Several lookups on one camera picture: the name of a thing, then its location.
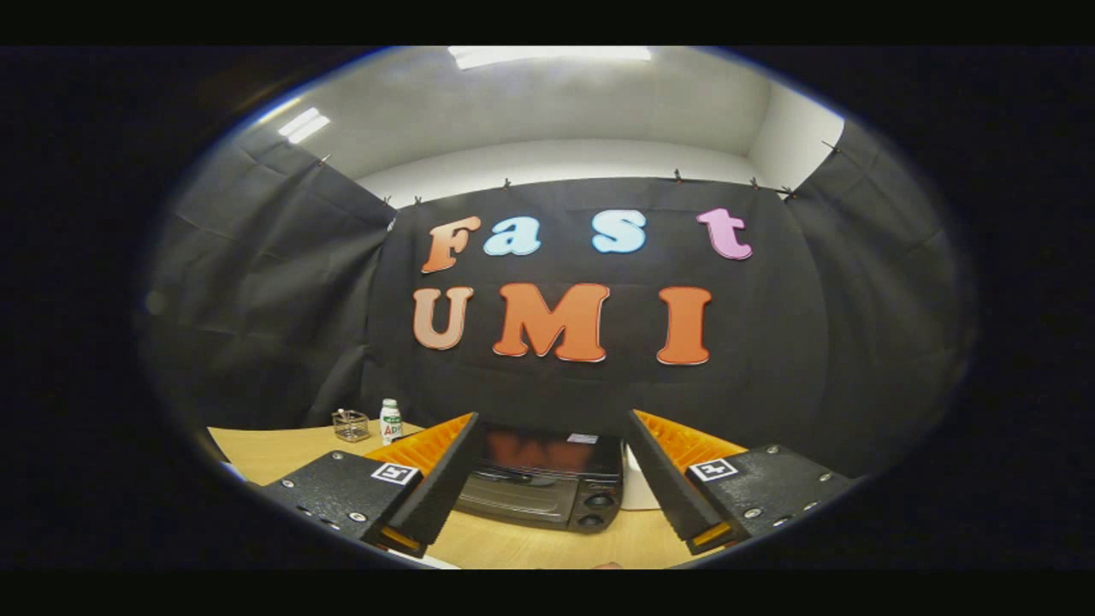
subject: ceiling light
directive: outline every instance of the ceiling light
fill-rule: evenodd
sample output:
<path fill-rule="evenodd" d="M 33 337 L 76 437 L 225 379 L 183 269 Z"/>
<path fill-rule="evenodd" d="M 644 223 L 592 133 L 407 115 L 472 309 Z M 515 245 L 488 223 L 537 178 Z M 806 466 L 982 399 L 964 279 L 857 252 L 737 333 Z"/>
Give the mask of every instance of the ceiling light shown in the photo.
<path fill-rule="evenodd" d="M 289 135 L 289 142 L 290 143 L 299 143 L 299 142 L 303 141 L 306 138 L 308 138 L 309 135 L 311 135 L 312 132 L 315 132 L 320 128 L 323 128 L 324 126 L 326 126 L 330 123 L 331 123 L 330 118 L 327 118 L 326 116 L 321 115 L 320 117 L 316 117 L 316 118 L 312 119 L 311 121 L 309 121 L 308 124 L 301 126 L 292 135 Z"/>
<path fill-rule="evenodd" d="M 297 104 L 299 102 L 300 102 L 300 97 L 298 96 L 296 98 L 290 98 L 290 100 L 281 103 L 280 105 L 278 105 L 278 106 L 272 108 L 270 111 L 266 112 L 266 115 L 260 117 L 258 118 L 258 124 L 266 124 L 274 116 L 278 115 L 279 113 L 284 112 L 285 109 L 291 107 L 292 105 L 295 105 L 295 104 Z"/>
<path fill-rule="evenodd" d="M 278 135 L 285 137 L 286 135 L 292 132 L 293 130 L 300 128 L 301 126 L 308 124 L 309 121 L 319 116 L 320 116 L 320 109 L 312 107 L 306 111 L 304 113 L 298 115 L 297 117 L 290 119 L 289 124 L 286 124 L 285 126 L 281 127 L 280 130 L 278 130 Z"/>
<path fill-rule="evenodd" d="M 449 47 L 461 70 L 530 58 L 593 58 L 604 60 L 650 60 L 647 47 Z"/>

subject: ceiling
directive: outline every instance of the ceiling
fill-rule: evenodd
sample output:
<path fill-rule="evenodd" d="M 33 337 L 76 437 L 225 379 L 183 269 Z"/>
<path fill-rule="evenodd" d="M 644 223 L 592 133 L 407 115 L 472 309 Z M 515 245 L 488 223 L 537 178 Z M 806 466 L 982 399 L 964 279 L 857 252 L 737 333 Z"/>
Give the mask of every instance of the ceiling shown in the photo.
<path fill-rule="evenodd" d="M 373 54 L 269 121 L 314 106 L 300 144 L 358 179 L 425 158 L 543 139 L 632 139 L 747 155 L 770 82 L 715 51 L 650 47 L 650 61 L 534 59 L 460 70 L 446 47 Z"/>

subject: letter m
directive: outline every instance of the letter m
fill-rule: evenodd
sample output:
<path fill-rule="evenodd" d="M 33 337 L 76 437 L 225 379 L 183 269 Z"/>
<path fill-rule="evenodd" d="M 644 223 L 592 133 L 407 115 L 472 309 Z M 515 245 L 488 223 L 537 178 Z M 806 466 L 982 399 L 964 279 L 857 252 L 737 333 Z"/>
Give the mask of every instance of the letter m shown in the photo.
<path fill-rule="evenodd" d="M 502 340 L 494 346 L 499 356 L 520 358 L 529 348 L 521 340 L 528 335 L 537 356 L 543 358 L 551 351 L 558 336 L 563 345 L 555 350 L 560 360 L 568 362 L 600 362 L 604 350 L 600 346 L 601 303 L 609 295 L 609 288 L 596 283 L 572 286 L 551 311 L 535 284 L 512 282 L 499 291 L 506 298 L 506 321 L 502 326 Z"/>

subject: black fabric backdrop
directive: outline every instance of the black fabric backdrop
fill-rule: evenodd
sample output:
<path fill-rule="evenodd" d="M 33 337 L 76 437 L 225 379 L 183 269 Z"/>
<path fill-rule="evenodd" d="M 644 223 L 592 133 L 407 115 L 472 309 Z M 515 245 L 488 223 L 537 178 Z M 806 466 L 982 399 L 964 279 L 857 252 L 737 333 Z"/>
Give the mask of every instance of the black fabric backdrop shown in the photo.
<path fill-rule="evenodd" d="M 470 411 L 520 426 L 622 435 L 638 408 L 747 448 L 781 443 L 860 476 L 908 452 L 944 411 L 972 342 L 970 288 L 927 190 L 895 154 L 852 123 L 786 202 L 771 189 L 719 182 L 598 178 L 482 190 L 400 210 L 370 295 L 369 339 L 391 371 L 406 418 L 433 425 Z M 719 256 L 695 216 L 727 208 L 752 246 Z M 637 209 L 646 243 L 598 253 L 595 213 Z M 422 274 L 429 230 L 479 216 L 456 265 Z M 540 223 L 541 246 L 492 256 L 491 228 L 514 216 Z M 603 362 L 531 351 L 495 355 L 507 282 L 533 282 L 550 307 L 576 282 L 610 288 L 601 311 Z M 464 334 L 446 351 L 413 335 L 418 288 L 470 286 Z M 712 292 L 699 367 L 667 367 L 667 286 Z"/>
<path fill-rule="evenodd" d="M 164 402 L 198 434 L 379 408 L 361 399 L 365 305 L 395 210 L 262 126 L 226 140 L 182 186 L 143 272 L 158 295 L 137 311 Z"/>
<path fill-rule="evenodd" d="M 230 143 L 172 199 L 146 272 L 155 298 L 138 315 L 152 381 L 198 433 L 324 426 L 339 407 L 374 417 L 392 397 L 420 426 L 476 411 L 622 435 L 637 408 L 860 476 L 896 462 L 938 421 L 972 342 L 970 284 L 932 196 L 851 121 L 840 153 L 795 198 L 616 177 L 499 187 L 397 216 L 270 129 Z M 714 208 L 745 220 L 737 236 L 750 257 L 715 252 L 695 219 Z M 596 251 L 590 221 L 606 209 L 643 211 L 639 249 Z M 456 265 L 422 274 L 429 230 L 472 214 L 482 226 Z M 491 228 L 514 216 L 540 221 L 540 247 L 486 254 Z M 508 282 L 535 283 L 551 307 L 574 283 L 608 286 L 606 360 L 495 355 Z M 475 291 L 463 337 L 426 349 L 414 339 L 412 293 L 453 286 Z M 658 291 L 669 286 L 712 292 L 702 365 L 657 361 L 668 319 Z M 448 306 L 442 294 L 437 332 Z"/>

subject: light blue letter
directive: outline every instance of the light blue letter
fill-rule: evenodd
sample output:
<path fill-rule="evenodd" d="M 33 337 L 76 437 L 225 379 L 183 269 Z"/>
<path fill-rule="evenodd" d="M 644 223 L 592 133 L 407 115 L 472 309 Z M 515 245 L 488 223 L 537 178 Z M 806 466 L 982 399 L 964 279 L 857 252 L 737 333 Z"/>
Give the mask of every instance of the light blue letter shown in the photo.
<path fill-rule="evenodd" d="M 637 209 L 606 209 L 593 216 L 593 247 L 599 252 L 635 252 L 643 247 L 646 217 Z"/>
<path fill-rule="evenodd" d="M 492 256 L 532 254 L 540 247 L 540 240 L 537 239 L 539 230 L 540 221 L 531 216 L 506 218 L 491 229 L 494 234 L 483 244 L 483 252 Z"/>

